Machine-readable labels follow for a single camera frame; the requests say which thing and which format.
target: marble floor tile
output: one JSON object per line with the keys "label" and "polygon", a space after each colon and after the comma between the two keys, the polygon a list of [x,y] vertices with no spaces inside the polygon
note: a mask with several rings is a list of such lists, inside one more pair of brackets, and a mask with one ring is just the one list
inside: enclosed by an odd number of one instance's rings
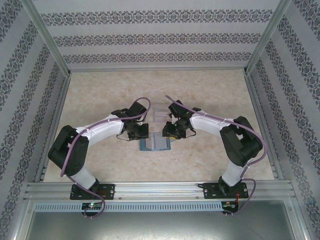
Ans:
{"label": "marble floor tile", "polygon": [[[216,116],[244,116],[259,132],[241,70],[73,73],[58,132],[65,125],[99,121],[114,110],[129,108],[139,97],[169,105],[165,95]],[[153,109],[146,120],[150,132],[162,131],[164,123],[153,122]],[[227,163],[221,138],[198,130],[196,136],[174,141],[166,151],[140,151],[138,141],[111,136],[88,150],[85,166],[101,182],[213,181]],[[60,171],[49,161],[44,181],[68,182]],[[253,165],[245,177],[274,179],[268,158]]]}

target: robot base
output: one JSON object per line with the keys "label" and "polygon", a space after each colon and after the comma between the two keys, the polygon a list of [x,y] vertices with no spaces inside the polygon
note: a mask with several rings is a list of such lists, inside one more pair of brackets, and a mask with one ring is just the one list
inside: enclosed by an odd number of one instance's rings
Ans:
{"label": "robot base", "polygon": [[[113,200],[115,195],[115,185],[114,184],[99,184],[96,194],[103,197],[104,200]],[[72,185],[71,200],[100,200],[100,198],[82,190],[76,184]]]}
{"label": "robot base", "polygon": [[198,187],[203,189],[205,199],[247,199],[249,197],[247,184],[245,182],[237,183],[230,189],[227,195],[224,195],[219,189],[218,182],[205,182],[198,184]]}

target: patterned wallpaper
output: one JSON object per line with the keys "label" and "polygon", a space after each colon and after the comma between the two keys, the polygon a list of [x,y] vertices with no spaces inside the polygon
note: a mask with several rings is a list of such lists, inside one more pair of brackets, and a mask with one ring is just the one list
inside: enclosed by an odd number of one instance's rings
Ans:
{"label": "patterned wallpaper", "polygon": [[71,70],[245,67],[279,0],[35,0]]}
{"label": "patterned wallpaper", "polygon": [[65,80],[18,0],[0,0],[0,240],[33,182]]}
{"label": "patterned wallpaper", "polygon": [[320,239],[319,13],[319,1],[291,2],[251,74],[311,239]]}

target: aluminum frame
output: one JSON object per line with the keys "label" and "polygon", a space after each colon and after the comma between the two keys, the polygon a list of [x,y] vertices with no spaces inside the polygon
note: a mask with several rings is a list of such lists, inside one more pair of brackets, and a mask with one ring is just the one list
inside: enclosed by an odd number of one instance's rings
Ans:
{"label": "aluminum frame", "polygon": [[262,135],[262,137],[267,145],[267,148],[268,148],[267,155],[268,155],[268,159],[269,159],[272,171],[274,172],[274,170],[275,170],[275,172],[276,172],[276,176],[274,176],[274,178],[279,179],[279,180],[283,180],[285,178],[283,176],[283,173],[282,173],[282,170],[280,167],[280,163],[277,158],[277,154],[276,154],[274,146],[272,144],[270,134],[268,133],[268,127],[267,127],[267,124],[266,124],[266,121],[264,118],[262,107],[259,104],[258,95],[257,95],[257,92],[254,88],[252,78],[251,78],[250,74],[246,74],[245,72],[243,73],[243,76],[244,76],[244,80],[246,83],[246,87],[248,88],[248,92],[249,92],[249,95],[251,98],[253,110],[254,110],[255,117],[256,117],[256,120],[257,120],[259,128],[260,128],[261,135]]}
{"label": "aluminum frame", "polygon": [[60,70],[63,72],[64,76],[67,76],[70,72],[70,69],[61,54],[54,38],[50,34],[44,20],[42,19],[38,9],[36,8],[33,0],[22,0],[21,1],[23,7],[29,14],[32,22],[34,23],[36,29],[38,30],[39,34],[41,35],[42,39],[44,40],[45,44],[50,50],[50,53],[53,55],[55,61],[57,62]]}
{"label": "aluminum frame", "polygon": [[254,69],[257,61],[260,58],[260,55],[264,51],[266,45],[268,44],[272,34],[274,33],[275,29],[277,28],[277,25],[279,24],[281,18],[285,14],[287,8],[289,7],[289,4],[291,3],[291,0],[280,0],[278,6],[273,12],[273,15],[271,16],[271,19],[264,29],[264,32],[258,41],[256,47],[253,50],[253,53],[251,54],[251,57],[245,67],[246,73],[251,73]]}
{"label": "aluminum frame", "polygon": [[[185,182],[112,182],[115,184],[114,200],[106,203],[145,203],[145,202],[196,202],[208,203],[227,199],[205,199],[203,189],[198,184],[208,181]],[[254,184],[245,181],[251,193]],[[86,203],[90,200],[70,200],[72,183],[69,182],[34,182],[28,183],[23,197],[16,226],[11,240],[26,239],[32,216],[37,203]],[[309,240],[310,235],[302,217],[293,185],[290,180],[257,180],[251,201],[281,200],[291,223],[295,239]]]}
{"label": "aluminum frame", "polygon": [[42,174],[48,164],[48,161],[49,161],[48,153],[49,153],[51,146],[54,144],[54,141],[55,141],[55,137],[56,137],[60,117],[62,114],[62,110],[64,108],[64,104],[66,101],[71,77],[72,77],[72,73],[68,74],[68,76],[66,76],[66,79],[64,81],[64,84],[62,87],[62,92],[61,92],[60,98],[58,99],[57,108],[54,112],[54,117],[52,120],[52,127],[49,130],[50,131],[49,135],[48,135],[49,137],[48,137],[48,140],[46,141],[45,147],[43,149],[43,153],[45,153],[45,154],[42,155],[42,158],[41,158],[41,161],[39,164],[39,170],[37,171],[36,176],[35,176],[35,182],[40,182],[42,180],[41,179]]}

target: enclosure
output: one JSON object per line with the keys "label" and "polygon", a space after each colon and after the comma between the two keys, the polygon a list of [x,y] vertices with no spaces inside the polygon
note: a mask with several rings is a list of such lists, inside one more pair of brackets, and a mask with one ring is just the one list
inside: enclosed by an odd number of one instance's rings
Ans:
{"label": "enclosure", "polygon": [[[319,0],[0,5],[0,239],[320,239]],[[84,219],[88,201],[70,199],[48,158],[62,127],[147,97],[148,131],[160,133],[165,95],[244,116],[261,134],[267,156],[244,175],[256,180],[243,181],[255,188],[246,209],[224,216],[198,188],[229,158],[221,137],[197,130],[170,150],[116,136],[92,146],[85,167],[115,187],[105,213]]]}

